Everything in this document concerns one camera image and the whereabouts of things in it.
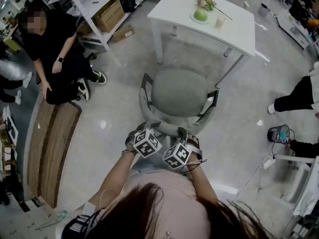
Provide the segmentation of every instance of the gray office chair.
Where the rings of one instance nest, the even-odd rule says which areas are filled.
[[[149,100],[146,84],[152,85],[151,100]],[[144,74],[140,89],[140,108],[146,121],[157,120],[160,124],[154,129],[171,137],[180,137],[178,127],[167,123],[155,115],[156,108],[164,115],[199,119],[187,126],[182,126],[192,134],[198,134],[211,120],[217,104],[219,91],[208,93],[207,81],[204,77],[186,70],[165,70],[158,72],[152,80],[148,74]],[[214,98],[209,108],[201,114],[208,99]]]

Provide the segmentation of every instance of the metal shelving unit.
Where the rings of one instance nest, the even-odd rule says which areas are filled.
[[[50,0],[48,3],[54,3],[61,0]],[[83,42],[90,44],[101,45],[106,51],[110,50],[109,45],[107,44],[108,40],[114,34],[114,32],[119,28],[119,26],[124,22],[124,20],[130,15],[126,13],[121,21],[112,29],[110,33],[101,32],[92,21],[92,17],[99,9],[101,9],[107,2],[110,0],[72,0],[76,9],[72,7],[67,13],[73,16],[82,16],[89,24],[93,32],[87,36],[84,36]]]

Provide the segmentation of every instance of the tile floor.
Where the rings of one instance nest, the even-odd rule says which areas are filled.
[[[243,6],[243,0],[229,1]],[[208,159],[202,166],[212,184],[238,189],[236,195],[216,190],[221,200],[248,204],[266,228],[279,236],[292,218],[291,211],[272,199],[257,196],[257,189],[259,184],[262,187],[273,185],[272,192],[280,196],[288,179],[289,166],[283,161],[276,162],[262,171],[260,177],[258,165],[271,154],[267,130],[286,123],[295,130],[297,139],[315,143],[319,123],[314,111],[268,115],[267,106],[274,98],[289,94],[307,74],[313,61],[278,28],[271,14],[266,18],[257,14],[261,2],[274,14],[285,7],[282,3],[246,1],[255,15],[256,56],[221,85],[215,116],[198,135]],[[111,50],[99,54],[93,61],[96,69],[106,73],[108,82],[104,86],[91,84],[91,100],[80,102],[83,112],[60,184],[58,207],[61,209],[81,206],[99,189],[124,149],[128,132],[143,121],[138,91],[144,73],[153,77],[167,68],[192,70],[205,76],[214,90],[219,77],[238,58],[236,52],[225,58],[223,53],[227,47],[217,41],[185,29],[179,29],[178,36],[174,37],[171,28],[163,25],[164,63],[157,64],[147,14],[158,2],[146,0],[124,24],[131,24],[135,34],[119,43],[111,42]],[[285,150],[275,146],[274,151]]]

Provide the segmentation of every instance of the white plate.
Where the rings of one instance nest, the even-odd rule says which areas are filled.
[[[194,18],[194,12],[193,12],[193,14],[192,13],[190,14],[190,18],[199,24],[208,24],[209,23],[209,16],[208,16],[206,21],[200,21],[200,20],[197,20],[196,18]]]

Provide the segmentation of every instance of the chair seat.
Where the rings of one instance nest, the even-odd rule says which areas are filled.
[[[152,84],[152,104],[159,111],[176,117],[194,117],[207,101],[208,86],[204,77],[186,70],[157,73]]]

